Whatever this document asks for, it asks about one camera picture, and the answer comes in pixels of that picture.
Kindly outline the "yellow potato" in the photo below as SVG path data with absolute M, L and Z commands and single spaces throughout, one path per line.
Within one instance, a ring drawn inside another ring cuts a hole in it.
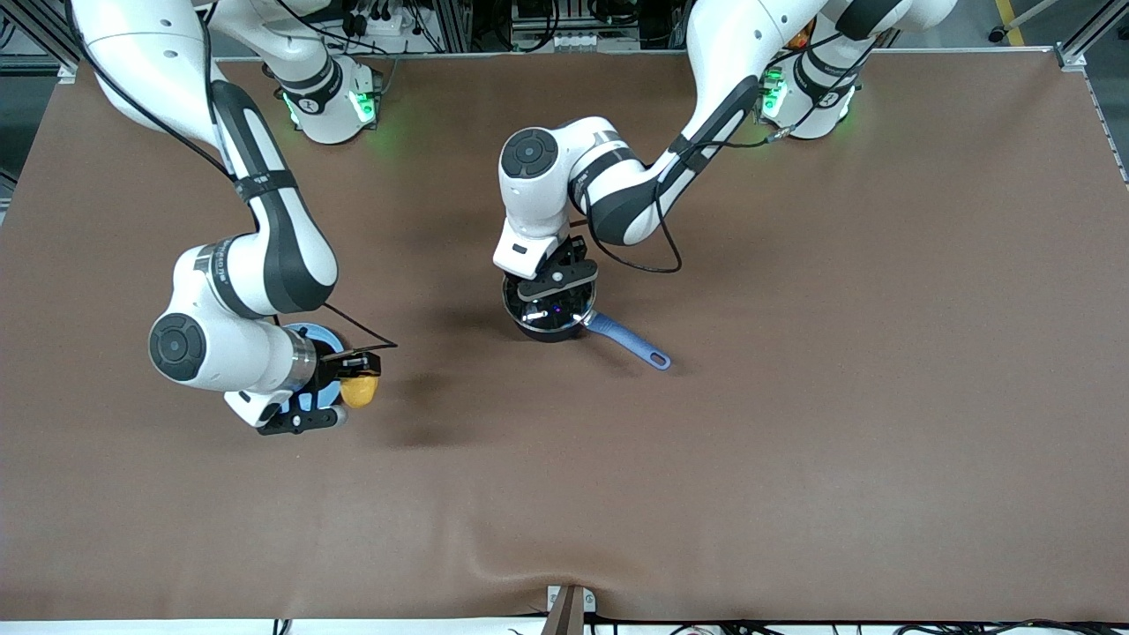
M 366 407 L 371 403 L 379 386 L 379 375 L 366 373 L 358 377 L 340 379 L 340 394 L 348 407 Z

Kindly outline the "glass lid with blue knob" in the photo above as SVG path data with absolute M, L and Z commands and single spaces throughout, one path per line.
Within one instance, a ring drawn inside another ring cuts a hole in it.
M 595 281 L 537 301 L 520 301 L 519 282 L 519 277 L 505 273 L 504 306 L 520 333 L 544 343 L 557 343 L 580 333 L 595 304 Z

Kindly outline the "light blue plate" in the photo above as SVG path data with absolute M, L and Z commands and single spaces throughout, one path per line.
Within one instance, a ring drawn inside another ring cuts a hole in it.
M 338 333 L 318 323 L 297 322 L 289 323 L 283 328 L 294 331 L 318 345 L 318 350 L 325 348 L 329 353 L 341 353 L 344 345 Z M 295 392 L 288 401 L 280 406 L 279 414 L 297 414 L 297 411 L 313 411 L 322 407 L 341 405 L 341 382 L 339 379 L 314 379 Z

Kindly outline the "white power strip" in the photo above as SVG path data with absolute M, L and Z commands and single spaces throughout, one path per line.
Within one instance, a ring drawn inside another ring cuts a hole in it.
M 613 33 L 567 31 L 553 37 L 551 51 L 557 54 L 610 52 L 620 44 L 620 37 Z

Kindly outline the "brown table mat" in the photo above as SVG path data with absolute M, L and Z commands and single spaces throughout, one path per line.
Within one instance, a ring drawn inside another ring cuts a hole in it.
M 1043 52 L 878 52 L 831 136 L 723 150 L 675 276 L 602 262 L 605 339 L 536 343 L 497 153 L 598 114 L 642 160 L 685 56 L 415 59 L 341 147 L 259 102 L 341 279 L 399 341 L 370 406 L 260 437 L 146 343 L 189 247 L 251 228 L 84 71 L 0 227 L 0 619 L 528 612 L 1129 623 L 1129 190 Z

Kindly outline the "aluminium frame profile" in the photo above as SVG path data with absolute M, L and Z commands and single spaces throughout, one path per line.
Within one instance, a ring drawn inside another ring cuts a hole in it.
M 1064 72 L 1085 70 L 1085 53 L 1129 15 L 1129 0 L 1103 0 L 1099 11 L 1065 41 L 1054 44 L 1054 56 Z
M 0 77 L 45 77 L 72 84 L 80 53 L 68 0 L 0 0 Z

